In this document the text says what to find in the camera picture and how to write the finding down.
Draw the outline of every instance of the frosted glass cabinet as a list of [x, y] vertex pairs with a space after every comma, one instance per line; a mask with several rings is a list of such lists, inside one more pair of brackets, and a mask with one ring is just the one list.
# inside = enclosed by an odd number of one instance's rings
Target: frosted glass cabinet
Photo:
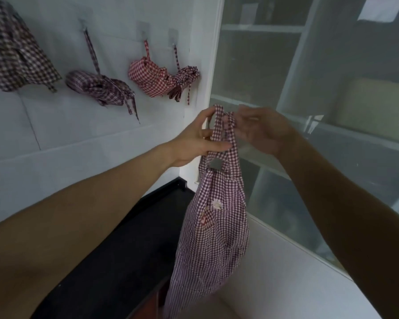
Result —
[[[210, 99], [272, 107], [399, 212], [399, 0], [224, 0]], [[239, 146], [248, 212], [340, 266], [278, 161]]]

